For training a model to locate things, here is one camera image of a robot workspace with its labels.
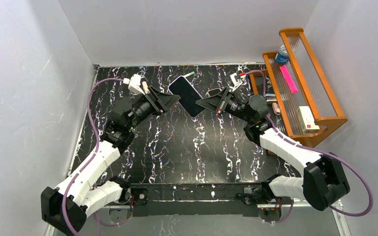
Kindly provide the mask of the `pink flat box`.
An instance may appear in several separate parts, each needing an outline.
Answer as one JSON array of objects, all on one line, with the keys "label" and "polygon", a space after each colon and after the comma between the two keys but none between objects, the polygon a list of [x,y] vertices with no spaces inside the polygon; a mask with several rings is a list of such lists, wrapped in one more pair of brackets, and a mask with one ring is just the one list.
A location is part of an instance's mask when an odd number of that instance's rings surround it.
[{"label": "pink flat box", "polygon": [[297,93],[299,90],[287,68],[286,65],[280,66],[280,71],[282,73],[283,78],[285,79],[287,86],[292,94]]}]

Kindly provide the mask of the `orange wooden tiered shelf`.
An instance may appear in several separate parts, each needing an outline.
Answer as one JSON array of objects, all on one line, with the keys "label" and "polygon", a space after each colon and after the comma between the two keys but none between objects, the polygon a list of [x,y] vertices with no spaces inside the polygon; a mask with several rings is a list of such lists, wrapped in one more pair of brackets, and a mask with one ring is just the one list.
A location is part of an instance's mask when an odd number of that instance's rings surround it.
[{"label": "orange wooden tiered shelf", "polygon": [[303,28],[284,28],[279,36],[286,49],[262,54],[263,73],[270,79],[283,120],[283,132],[308,147],[316,147],[347,122]]}]

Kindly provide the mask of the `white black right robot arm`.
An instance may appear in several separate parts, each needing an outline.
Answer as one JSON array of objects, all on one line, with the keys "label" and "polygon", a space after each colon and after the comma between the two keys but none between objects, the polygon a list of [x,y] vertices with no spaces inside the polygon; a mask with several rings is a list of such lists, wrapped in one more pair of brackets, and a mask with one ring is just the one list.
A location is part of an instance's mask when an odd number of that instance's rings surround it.
[{"label": "white black right robot arm", "polygon": [[242,119],[247,123],[244,132],[249,141],[302,172],[301,177],[274,175],[268,178],[261,184],[260,197],[268,200],[297,198],[323,211],[350,192],[341,162],[330,153],[310,150],[275,128],[267,119],[269,106],[265,97],[253,95],[242,103],[225,88],[214,96],[197,100],[196,104],[216,115],[226,112]]}]

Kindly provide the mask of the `small pink eraser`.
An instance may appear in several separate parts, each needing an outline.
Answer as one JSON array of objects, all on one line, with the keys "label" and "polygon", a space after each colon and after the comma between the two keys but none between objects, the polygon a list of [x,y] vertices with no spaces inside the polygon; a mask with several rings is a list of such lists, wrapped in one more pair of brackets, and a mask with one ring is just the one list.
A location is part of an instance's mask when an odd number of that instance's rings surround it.
[{"label": "small pink eraser", "polygon": [[281,110],[280,110],[280,107],[278,105],[278,103],[272,103],[272,110],[273,110],[273,113],[276,115],[276,116],[279,116],[281,114]]}]

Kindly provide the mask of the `blue white bottle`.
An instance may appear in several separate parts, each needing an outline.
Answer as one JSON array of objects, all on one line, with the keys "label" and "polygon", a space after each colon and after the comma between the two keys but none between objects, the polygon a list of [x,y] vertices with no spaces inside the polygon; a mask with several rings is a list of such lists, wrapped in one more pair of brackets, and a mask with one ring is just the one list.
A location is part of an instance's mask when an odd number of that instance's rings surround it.
[{"label": "blue white bottle", "polygon": [[275,60],[279,64],[287,64],[287,62],[289,61],[289,54],[287,52],[285,45],[282,45],[278,49]]}]

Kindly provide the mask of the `black smartphone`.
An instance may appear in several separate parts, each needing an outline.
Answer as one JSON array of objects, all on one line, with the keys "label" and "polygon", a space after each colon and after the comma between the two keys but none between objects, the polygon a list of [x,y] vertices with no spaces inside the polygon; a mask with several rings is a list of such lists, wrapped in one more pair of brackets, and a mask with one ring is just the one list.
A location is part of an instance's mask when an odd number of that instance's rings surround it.
[{"label": "black smartphone", "polygon": [[191,117],[197,117],[204,111],[203,107],[196,104],[196,101],[203,97],[184,76],[179,76],[172,81],[168,86],[168,90],[173,95],[181,97],[179,103]]}]

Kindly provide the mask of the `beige cased smartphone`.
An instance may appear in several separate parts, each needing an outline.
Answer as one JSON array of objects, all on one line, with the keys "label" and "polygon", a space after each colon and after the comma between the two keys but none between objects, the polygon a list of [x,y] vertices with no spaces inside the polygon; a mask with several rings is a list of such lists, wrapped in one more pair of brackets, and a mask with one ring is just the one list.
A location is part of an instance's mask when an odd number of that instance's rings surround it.
[{"label": "beige cased smartphone", "polygon": [[212,96],[214,96],[214,95],[217,95],[217,94],[220,93],[220,92],[221,92],[221,89],[220,89],[220,88],[214,88],[214,89],[209,90],[209,91],[207,92],[207,95],[208,95],[209,97],[212,97]]}]

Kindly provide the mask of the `white red small box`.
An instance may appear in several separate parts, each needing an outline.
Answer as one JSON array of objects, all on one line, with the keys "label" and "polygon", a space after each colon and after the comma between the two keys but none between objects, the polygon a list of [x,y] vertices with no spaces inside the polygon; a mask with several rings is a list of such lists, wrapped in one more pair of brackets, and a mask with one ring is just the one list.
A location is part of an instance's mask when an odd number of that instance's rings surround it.
[{"label": "white red small box", "polygon": [[297,116],[303,133],[313,134],[320,131],[320,127],[315,124],[315,119],[309,106],[299,106]]}]

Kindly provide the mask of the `green white marker pen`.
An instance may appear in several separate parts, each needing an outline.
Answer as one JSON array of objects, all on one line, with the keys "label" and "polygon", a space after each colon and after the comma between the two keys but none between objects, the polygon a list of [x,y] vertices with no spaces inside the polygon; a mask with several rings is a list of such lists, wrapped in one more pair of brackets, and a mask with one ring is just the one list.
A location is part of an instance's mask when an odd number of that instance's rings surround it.
[{"label": "green white marker pen", "polygon": [[189,76],[193,76],[195,74],[195,72],[190,72],[190,73],[188,73],[188,74],[185,74],[183,77],[184,78],[187,78],[187,77],[189,77]]}]

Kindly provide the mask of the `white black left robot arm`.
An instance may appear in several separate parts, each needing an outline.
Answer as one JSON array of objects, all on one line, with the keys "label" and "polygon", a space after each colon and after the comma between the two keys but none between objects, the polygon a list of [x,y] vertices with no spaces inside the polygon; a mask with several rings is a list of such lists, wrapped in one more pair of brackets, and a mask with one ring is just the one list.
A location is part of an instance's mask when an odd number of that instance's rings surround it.
[{"label": "white black left robot arm", "polygon": [[64,181],[42,191],[43,221],[67,236],[77,236],[89,216],[123,198],[129,188],[123,178],[112,177],[97,188],[94,184],[130,146],[137,125],[150,115],[169,111],[179,100],[178,95],[150,86],[133,99],[122,97],[115,101],[93,151]]}]

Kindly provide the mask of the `black metal base rail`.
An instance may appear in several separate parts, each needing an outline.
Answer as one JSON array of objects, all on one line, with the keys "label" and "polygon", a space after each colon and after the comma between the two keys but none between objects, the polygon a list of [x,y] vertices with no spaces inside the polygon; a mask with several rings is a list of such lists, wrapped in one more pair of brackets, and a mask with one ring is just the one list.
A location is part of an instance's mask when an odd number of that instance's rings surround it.
[{"label": "black metal base rail", "polygon": [[260,183],[131,184],[134,215],[241,215],[281,218],[289,197],[270,198]]}]

